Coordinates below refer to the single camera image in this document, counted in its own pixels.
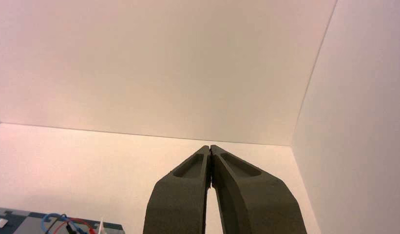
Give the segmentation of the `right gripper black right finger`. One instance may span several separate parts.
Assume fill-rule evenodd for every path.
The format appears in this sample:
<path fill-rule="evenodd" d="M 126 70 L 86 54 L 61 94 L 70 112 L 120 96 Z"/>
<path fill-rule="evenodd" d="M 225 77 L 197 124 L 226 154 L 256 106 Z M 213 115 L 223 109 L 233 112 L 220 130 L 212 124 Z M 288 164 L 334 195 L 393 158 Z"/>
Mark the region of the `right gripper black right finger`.
<path fill-rule="evenodd" d="M 211 145 L 212 186 L 225 234 L 305 234 L 299 204 L 279 178 Z"/>

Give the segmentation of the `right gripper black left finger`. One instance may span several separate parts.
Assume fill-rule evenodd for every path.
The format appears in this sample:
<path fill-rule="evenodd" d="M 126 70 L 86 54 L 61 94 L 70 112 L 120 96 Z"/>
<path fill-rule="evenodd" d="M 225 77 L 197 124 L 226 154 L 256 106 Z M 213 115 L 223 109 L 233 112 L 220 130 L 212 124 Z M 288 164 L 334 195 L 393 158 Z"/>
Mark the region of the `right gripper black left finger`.
<path fill-rule="evenodd" d="M 143 233 L 205 233 L 209 188 L 210 148 L 204 145 L 156 182 Z"/>

